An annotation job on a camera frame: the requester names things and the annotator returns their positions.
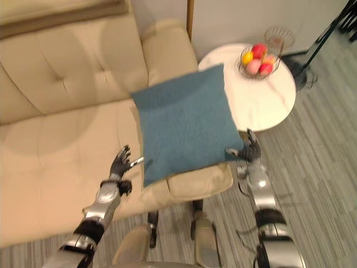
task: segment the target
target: yellow lemon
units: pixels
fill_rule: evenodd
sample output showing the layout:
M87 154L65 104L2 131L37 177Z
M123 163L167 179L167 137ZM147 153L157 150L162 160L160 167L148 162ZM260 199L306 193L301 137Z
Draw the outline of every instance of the yellow lemon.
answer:
M244 65L250 63L253 60L253 52L247 52L242 56L242 63Z

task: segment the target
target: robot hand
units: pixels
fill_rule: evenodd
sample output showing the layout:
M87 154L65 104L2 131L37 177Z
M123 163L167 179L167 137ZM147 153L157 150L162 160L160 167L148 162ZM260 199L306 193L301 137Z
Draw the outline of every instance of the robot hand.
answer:
M250 129L247 129L247 133L250 142L245 143L242 150L238 151L237 149L227 148L225 151L229 155L239 157L252 163L254 160L260 159L262 153L254 132Z
M110 167L109 179L117 179L121 180L124 173L127 172L132 167L141 163L144 160L144 157L140 157L139 159L129 162L130 156L130 148L128 145L125 145L118 153L118 155L114 158L114 161Z

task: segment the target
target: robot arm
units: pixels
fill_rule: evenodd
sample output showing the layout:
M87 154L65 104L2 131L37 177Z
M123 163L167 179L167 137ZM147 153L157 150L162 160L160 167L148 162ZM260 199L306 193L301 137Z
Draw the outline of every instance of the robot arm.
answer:
M259 231L256 267L305 268L305 262L291 238L290 230L277 205L271 181L260 159L259 143L251 130L248 130L248 135L250 143L242 151L226 149L226 152L249 162L246 169L247 184Z
M130 163L129 150L129 146L125 146L115 157L109 179L100 184L94 203L83 209L81 223L44 268L87 268L91 265L97 245L120 204L120 197L132 190L131 182L122 180L124 173L144 160L142 157Z

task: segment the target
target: beige leather sofa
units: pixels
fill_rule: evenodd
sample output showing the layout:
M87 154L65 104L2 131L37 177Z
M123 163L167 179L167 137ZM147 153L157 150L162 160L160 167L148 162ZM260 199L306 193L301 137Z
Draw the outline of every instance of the beige leather sofa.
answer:
M121 0L2 0L0 246L70 232L125 144L142 155L130 92L197 71L184 27L160 22L140 38ZM143 167L114 219L220 193L226 164L143 188Z

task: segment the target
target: black cable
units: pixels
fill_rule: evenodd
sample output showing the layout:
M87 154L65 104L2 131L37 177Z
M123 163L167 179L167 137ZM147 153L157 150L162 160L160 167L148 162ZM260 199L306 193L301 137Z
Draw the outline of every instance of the black cable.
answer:
M247 245L244 243L243 239L241 238L241 236L240 236L240 234L239 234L239 232L238 232L237 230L235 230L235 233L237 234L237 236L238 236L240 242L242 243L242 245L243 245L247 250L249 250L251 253L257 254L257 252L255 251L255 249L253 249L253 248L247 246Z
M242 187L240 187L240 182L238 182L238 189L239 189L239 191L240 191L245 197L250 198L250 195L249 195L249 194L246 194L245 192L242 191Z

